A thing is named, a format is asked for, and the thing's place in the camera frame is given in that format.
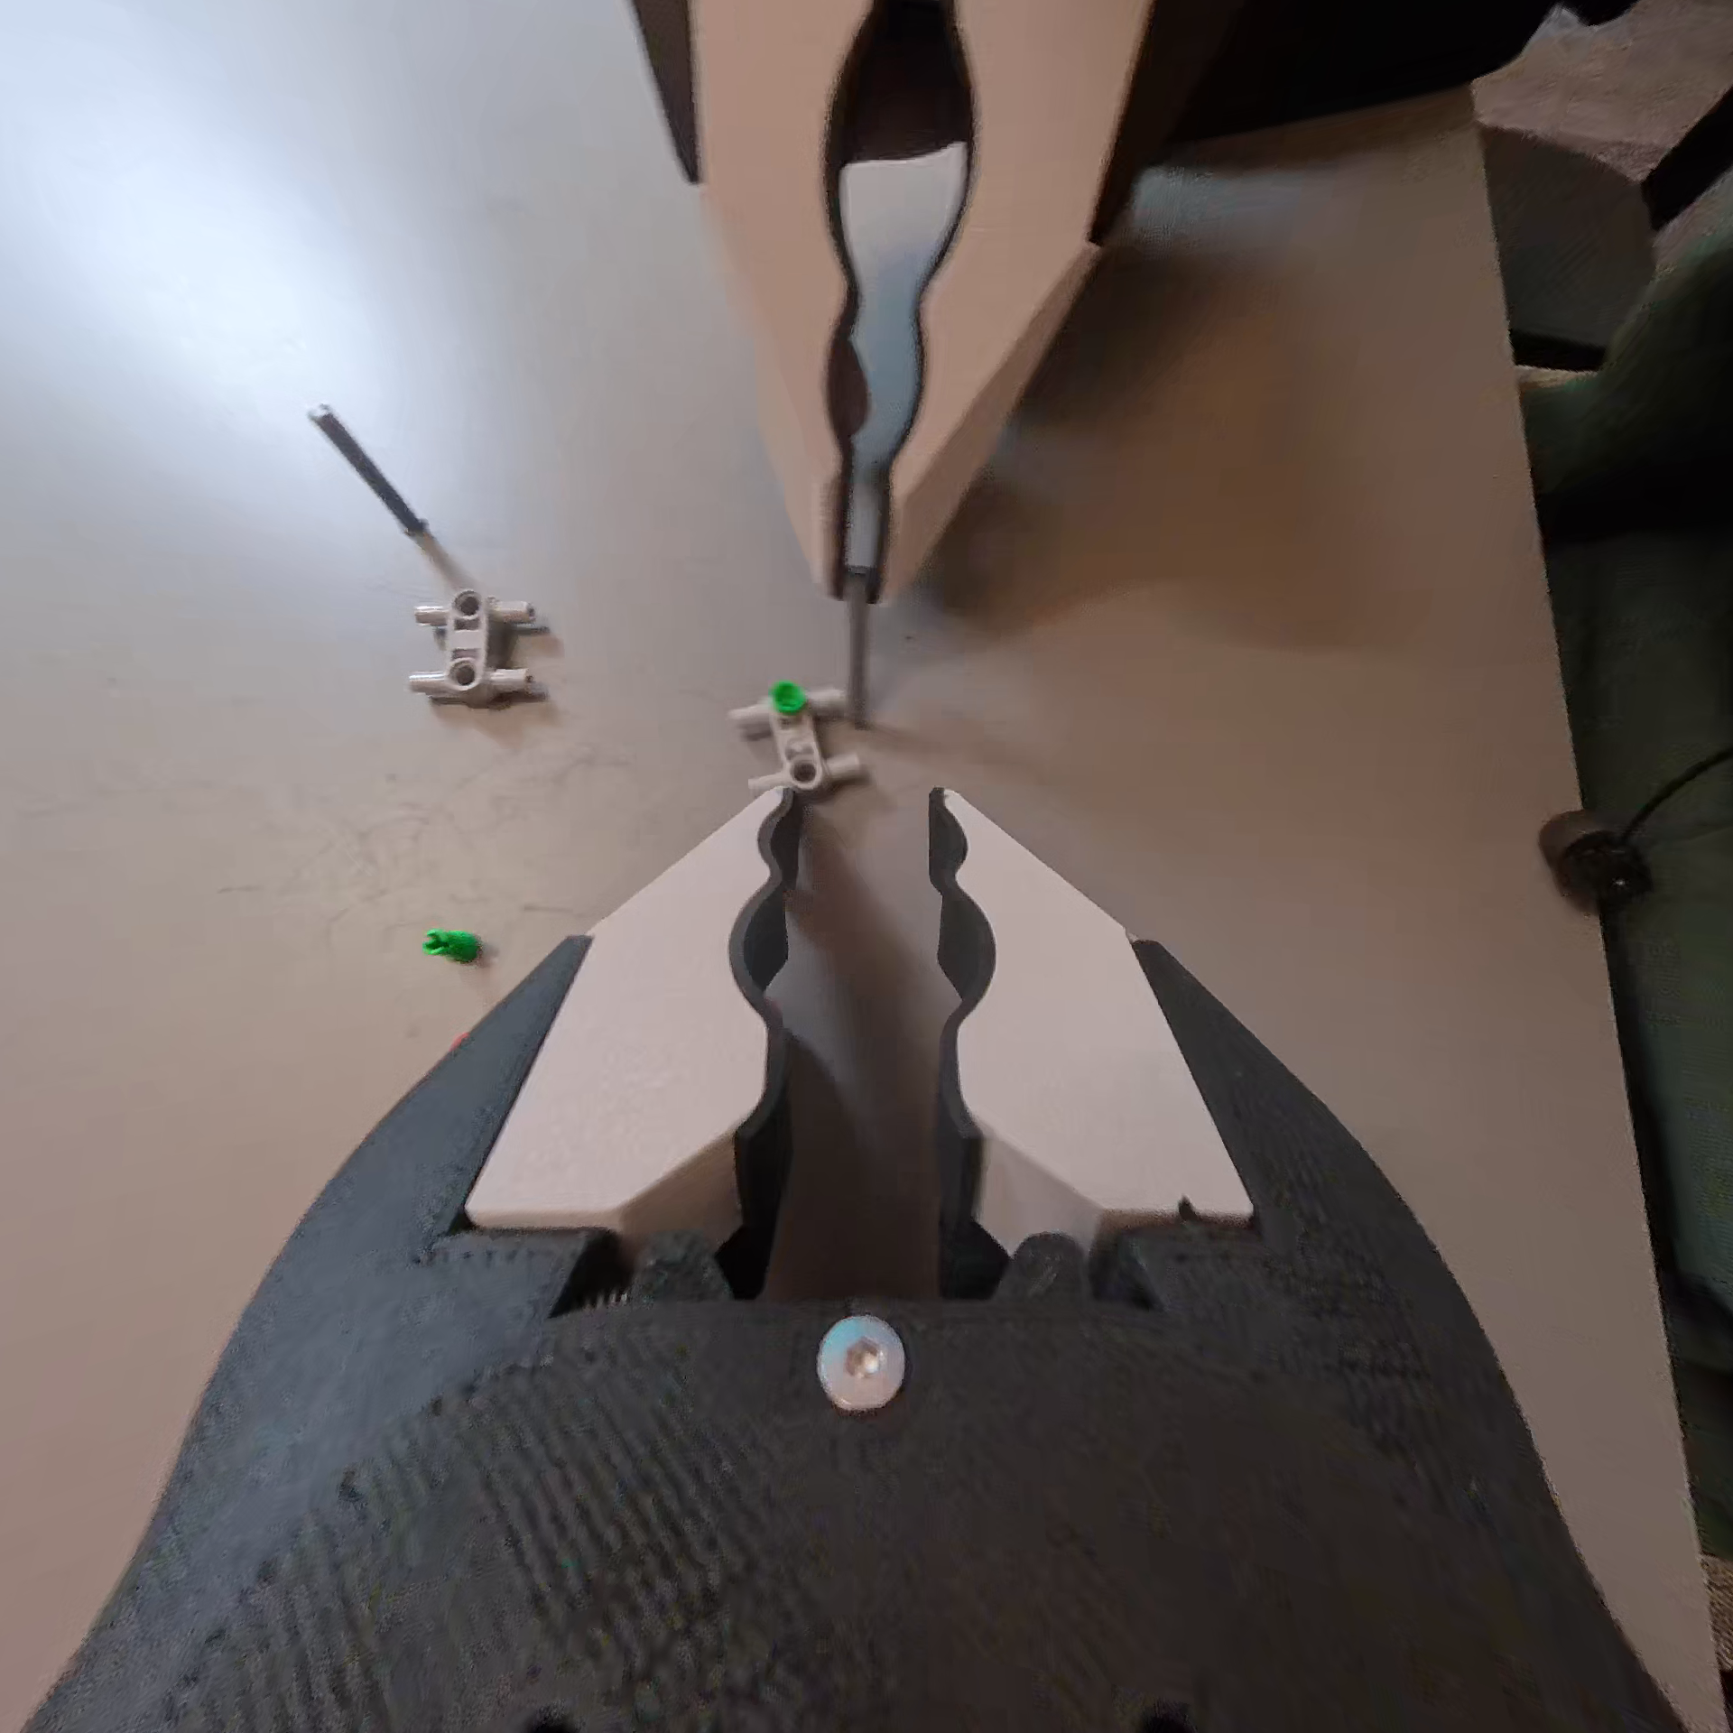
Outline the dark grey lego axle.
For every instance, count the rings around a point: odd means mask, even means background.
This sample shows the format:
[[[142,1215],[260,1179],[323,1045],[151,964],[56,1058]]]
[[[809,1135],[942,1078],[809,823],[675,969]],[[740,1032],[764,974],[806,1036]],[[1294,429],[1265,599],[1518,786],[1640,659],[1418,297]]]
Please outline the dark grey lego axle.
[[[880,587],[883,470],[859,470],[849,485],[840,528],[840,599],[849,628],[849,722],[868,727],[868,636]]]
[[[388,475],[378,466],[378,460],[369,454],[369,448],[360,444],[360,440],[351,432],[351,428],[342,422],[342,416],[333,406],[314,404],[305,409],[305,419],[311,428],[317,428],[317,432],[326,440],[326,444],[335,448],[335,454],[348,462],[348,469],[360,478],[360,484],[373,494],[373,500],[391,516],[391,521],[410,538],[431,535],[428,519],[388,481]]]

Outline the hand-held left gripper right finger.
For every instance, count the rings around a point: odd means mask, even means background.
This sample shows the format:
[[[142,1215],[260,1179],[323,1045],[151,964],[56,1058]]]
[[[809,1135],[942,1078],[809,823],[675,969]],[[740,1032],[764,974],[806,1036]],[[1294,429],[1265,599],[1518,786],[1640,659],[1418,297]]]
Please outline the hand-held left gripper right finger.
[[[940,973],[936,1154],[948,1243],[1098,1247],[1251,1203],[1135,936],[954,790],[927,795]]]

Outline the grey connector with green pin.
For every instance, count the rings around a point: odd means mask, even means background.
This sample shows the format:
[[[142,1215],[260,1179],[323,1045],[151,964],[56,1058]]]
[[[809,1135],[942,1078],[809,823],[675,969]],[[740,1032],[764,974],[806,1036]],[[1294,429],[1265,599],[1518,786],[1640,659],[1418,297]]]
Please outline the grey connector with green pin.
[[[767,694],[727,709],[727,722],[749,743],[768,739],[778,765],[749,777],[752,795],[795,793],[821,795],[867,776],[855,750],[830,755],[821,724],[849,720],[849,694],[840,687],[768,684]]]

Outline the plain grey lego connector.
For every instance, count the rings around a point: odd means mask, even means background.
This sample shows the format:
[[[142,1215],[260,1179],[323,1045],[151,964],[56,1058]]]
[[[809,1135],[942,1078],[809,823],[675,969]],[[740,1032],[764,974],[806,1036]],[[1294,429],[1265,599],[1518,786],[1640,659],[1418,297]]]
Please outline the plain grey lego connector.
[[[432,630],[445,662],[432,672],[410,675],[410,692],[456,706],[495,706],[544,694],[531,669],[510,662],[515,638],[544,628],[534,603],[501,602],[466,587],[445,603],[414,608],[414,619]]]

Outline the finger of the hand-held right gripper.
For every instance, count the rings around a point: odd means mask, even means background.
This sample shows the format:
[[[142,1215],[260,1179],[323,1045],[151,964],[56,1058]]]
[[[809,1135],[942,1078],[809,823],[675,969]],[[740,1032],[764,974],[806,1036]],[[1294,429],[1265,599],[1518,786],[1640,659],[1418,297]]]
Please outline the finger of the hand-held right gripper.
[[[868,3],[691,3],[702,204],[749,332],[772,475],[812,584],[840,584],[830,356],[849,274],[830,224],[830,115]]]
[[[879,596],[911,587],[1098,255],[1092,208],[1148,3],[954,3],[973,106],[960,220],[918,301]]]

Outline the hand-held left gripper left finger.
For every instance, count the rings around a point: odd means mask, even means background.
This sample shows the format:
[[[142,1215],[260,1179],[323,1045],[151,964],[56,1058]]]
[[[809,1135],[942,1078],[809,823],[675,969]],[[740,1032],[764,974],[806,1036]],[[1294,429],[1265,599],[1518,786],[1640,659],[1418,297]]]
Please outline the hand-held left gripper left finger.
[[[604,916],[467,1191],[481,1228],[659,1234],[761,1268],[789,1169],[768,983],[802,808],[761,793]]]

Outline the person's green sweatshirt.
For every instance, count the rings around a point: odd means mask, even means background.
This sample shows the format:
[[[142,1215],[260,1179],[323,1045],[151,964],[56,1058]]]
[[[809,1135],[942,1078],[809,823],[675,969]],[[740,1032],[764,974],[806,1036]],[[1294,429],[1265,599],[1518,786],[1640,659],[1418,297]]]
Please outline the person's green sweatshirt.
[[[1730,227],[1520,413],[1581,804],[1646,871],[1604,933],[1688,1480],[1730,1526]]]

